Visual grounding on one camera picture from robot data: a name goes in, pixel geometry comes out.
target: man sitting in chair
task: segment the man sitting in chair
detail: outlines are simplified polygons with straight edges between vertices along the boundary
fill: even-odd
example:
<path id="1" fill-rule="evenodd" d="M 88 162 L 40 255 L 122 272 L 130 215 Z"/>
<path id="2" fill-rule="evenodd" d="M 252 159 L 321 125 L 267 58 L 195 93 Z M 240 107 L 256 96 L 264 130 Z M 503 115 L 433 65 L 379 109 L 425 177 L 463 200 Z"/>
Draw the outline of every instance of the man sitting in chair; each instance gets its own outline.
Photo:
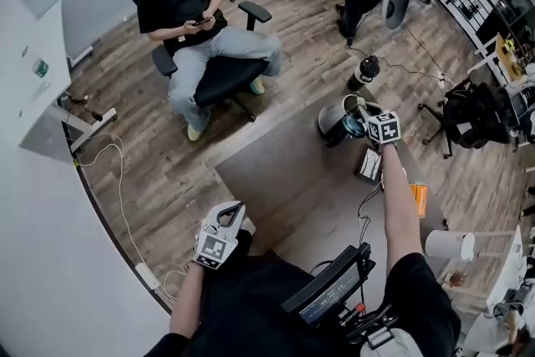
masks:
<path id="1" fill-rule="evenodd" d="M 196 105 L 194 95 L 208 60 L 217 57 L 265 59 L 266 76 L 280 71 L 280 41 L 274 36 L 227 26 L 219 10 L 222 0 L 139 0 L 140 31 L 163 41 L 178 70 L 171 76 L 169 100 L 173 110 L 184 115 L 190 140 L 201 137 L 208 125 L 209 109 Z M 263 94 L 262 78 L 251 83 Z"/>

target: display screen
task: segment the display screen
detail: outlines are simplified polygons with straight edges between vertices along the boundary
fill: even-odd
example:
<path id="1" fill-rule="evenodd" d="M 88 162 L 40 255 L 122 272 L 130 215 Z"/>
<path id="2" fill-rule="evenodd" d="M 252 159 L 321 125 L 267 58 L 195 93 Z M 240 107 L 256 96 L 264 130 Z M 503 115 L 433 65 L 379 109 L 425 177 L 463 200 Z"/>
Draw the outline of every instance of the display screen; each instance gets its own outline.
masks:
<path id="1" fill-rule="evenodd" d="M 327 311 L 339 303 L 359 280 L 359 267 L 355 263 L 311 304 L 299 311 L 299 315 L 307 324 L 318 321 Z"/>

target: light blue jeans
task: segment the light blue jeans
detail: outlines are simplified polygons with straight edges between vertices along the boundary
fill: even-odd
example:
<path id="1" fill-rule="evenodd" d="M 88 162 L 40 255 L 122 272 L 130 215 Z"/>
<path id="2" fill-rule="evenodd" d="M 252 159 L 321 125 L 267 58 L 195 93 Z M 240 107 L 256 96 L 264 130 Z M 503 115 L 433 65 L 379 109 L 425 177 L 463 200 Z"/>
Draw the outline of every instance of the light blue jeans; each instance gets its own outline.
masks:
<path id="1" fill-rule="evenodd" d="M 210 119 L 210 109 L 197 106 L 193 96 L 208 60 L 218 56 L 265 59 L 269 66 L 263 75 L 276 76 L 281 69 L 280 48 L 280 40 L 275 36 L 225 27 L 206 42 L 179 49 L 173 57 L 178 70 L 171 76 L 168 94 L 173 110 L 184 115 L 195 130 L 203 131 Z"/>

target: smartphone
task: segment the smartphone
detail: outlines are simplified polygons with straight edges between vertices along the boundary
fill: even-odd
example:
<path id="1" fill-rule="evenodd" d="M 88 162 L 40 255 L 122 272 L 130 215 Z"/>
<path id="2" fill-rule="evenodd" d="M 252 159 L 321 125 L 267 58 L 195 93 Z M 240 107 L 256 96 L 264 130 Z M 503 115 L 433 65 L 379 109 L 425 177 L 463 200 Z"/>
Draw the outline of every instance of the smartphone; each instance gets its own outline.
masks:
<path id="1" fill-rule="evenodd" d="M 199 27 L 201 26 L 202 24 L 206 24 L 208 23 L 209 21 L 211 20 L 211 18 L 205 18 L 201 21 L 197 21 L 195 24 L 193 24 L 195 27 Z"/>

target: orange box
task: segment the orange box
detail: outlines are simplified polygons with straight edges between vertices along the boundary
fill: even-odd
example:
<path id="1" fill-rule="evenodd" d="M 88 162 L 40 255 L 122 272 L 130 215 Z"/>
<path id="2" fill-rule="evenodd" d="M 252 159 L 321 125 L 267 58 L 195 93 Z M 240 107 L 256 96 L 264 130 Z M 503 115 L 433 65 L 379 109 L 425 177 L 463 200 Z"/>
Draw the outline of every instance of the orange box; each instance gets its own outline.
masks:
<path id="1" fill-rule="evenodd" d="M 418 204 L 418 216 L 423 218 L 427 206 L 427 185 L 411 184 L 410 189 L 415 194 L 416 204 Z"/>

